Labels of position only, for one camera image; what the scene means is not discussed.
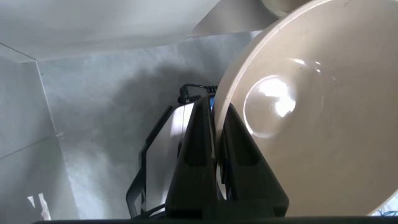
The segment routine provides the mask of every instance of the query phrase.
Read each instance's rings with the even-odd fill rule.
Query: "white bowl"
[[[287,216],[367,215],[397,189],[398,1],[317,0],[260,33],[215,98],[286,191]]]

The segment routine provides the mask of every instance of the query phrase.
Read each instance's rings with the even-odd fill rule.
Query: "white panel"
[[[183,39],[218,0],[7,0],[0,42],[35,59],[89,55]]]
[[[0,58],[0,158],[54,135],[36,62]]]
[[[13,62],[34,62],[35,60],[0,43],[0,57],[9,59]]]

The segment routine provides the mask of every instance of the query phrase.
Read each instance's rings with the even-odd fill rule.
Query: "black plastic part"
[[[203,208],[217,201],[213,131],[208,97],[192,109],[177,166],[166,199],[168,218],[202,218]]]
[[[142,194],[146,194],[146,170],[147,170],[146,157],[147,157],[148,148],[152,144],[156,136],[159,134],[160,130],[163,128],[163,125],[166,123],[166,121],[169,119],[172,113],[173,113],[173,107],[169,106],[164,111],[163,115],[160,117],[155,127],[148,135],[147,139],[145,140],[144,147],[141,149],[139,153],[140,169],[136,177],[132,181],[132,184],[129,187],[129,190],[127,191],[126,194],[127,207],[129,209],[131,218],[137,216],[137,210],[134,204],[137,198],[141,195],[142,203],[145,201],[145,197]]]
[[[299,217],[265,218],[255,220],[60,220],[41,221],[35,224],[392,224],[398,217]]]
[[[224,122],[220,161],[228,200],[265,199],[275,216],[285,215],[289,199],[233,105]]]

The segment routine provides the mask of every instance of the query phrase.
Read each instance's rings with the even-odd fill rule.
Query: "blue component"
[[[214,97],[210,98],[210,109],[213,110]]]

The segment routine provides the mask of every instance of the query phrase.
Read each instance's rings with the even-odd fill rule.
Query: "gray wall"
[[[0,223],[49,218],[78,214],[37,64],[0,57]]]
[[[182,40],[218,0],[7,0],[0,43],[36,60]]]

